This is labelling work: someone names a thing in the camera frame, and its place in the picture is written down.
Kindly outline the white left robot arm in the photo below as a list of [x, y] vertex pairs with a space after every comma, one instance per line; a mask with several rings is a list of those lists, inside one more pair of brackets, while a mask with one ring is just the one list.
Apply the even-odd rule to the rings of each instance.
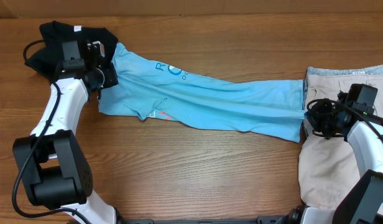
[[12, 147], [19, 169], [12, 206], [26, 218], [63, 212], [78, 223], [124, 223], [120, 212], [94, 191], [90, 165], [75, 137], [91, 93], [117, 85], [116, 71], [113, 64], [103, 64], [100, 41], [64, 42], [62, 53], [49, 78], [50, 98], [41, 120]]

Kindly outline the light blue printed t-shirt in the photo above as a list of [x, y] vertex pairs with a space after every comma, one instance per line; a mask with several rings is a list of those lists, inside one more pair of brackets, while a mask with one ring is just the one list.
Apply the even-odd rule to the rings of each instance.
[[119, 83], [102, 90], [101, 113], [300, 141], [303, 80], [228, 82], [148, 60], [122, 43], [112, 62]]

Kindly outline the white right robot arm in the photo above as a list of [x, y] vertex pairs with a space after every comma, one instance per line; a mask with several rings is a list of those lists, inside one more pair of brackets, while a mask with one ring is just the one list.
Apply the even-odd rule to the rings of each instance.
[[307, 104], [306, 119], [313, 134], [343, 138], [353, 149], [360, 179], [335, 210], [304, 206], [288, 215], [288, 223], [383, 223], [383, 118], [374, 115], [377, 88], [351, 85], [328, 98]]

